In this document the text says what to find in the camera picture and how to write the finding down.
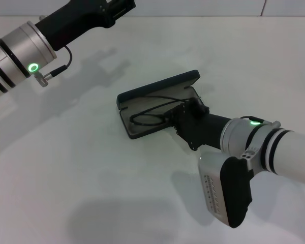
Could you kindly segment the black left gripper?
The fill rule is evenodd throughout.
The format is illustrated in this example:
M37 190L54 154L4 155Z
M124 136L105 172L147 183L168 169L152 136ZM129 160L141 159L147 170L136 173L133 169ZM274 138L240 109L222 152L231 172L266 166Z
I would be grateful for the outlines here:
M92 28L110 28L136 7L134 0L70 0L36 24L54 51Z

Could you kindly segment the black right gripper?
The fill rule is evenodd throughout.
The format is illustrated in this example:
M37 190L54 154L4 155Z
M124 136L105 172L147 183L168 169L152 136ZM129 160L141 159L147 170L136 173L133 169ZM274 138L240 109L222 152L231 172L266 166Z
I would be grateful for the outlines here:
M175 125L182 116L184 116L182 126ZM193 151L202 145L220 149L222 131L230 121L230 118L211 114L208 107L194 98L166 111L165 118L168 124L175 125L176 134Z

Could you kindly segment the black glasses case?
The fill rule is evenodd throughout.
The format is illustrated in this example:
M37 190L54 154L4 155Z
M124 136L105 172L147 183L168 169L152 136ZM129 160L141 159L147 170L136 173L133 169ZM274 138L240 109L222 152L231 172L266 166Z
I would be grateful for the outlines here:
M192 70L119 94L116 98L116 104L129 138L137 139L170 127L171 125L167 123L166 119L156 118L153 115L163 115L181 103L174 101L174 99L198 98L199 96L192 85L199 78L198 70ZM156 126L136 125L130 121L133 114L159 105L163 106L135 119L143 124L156 123Z

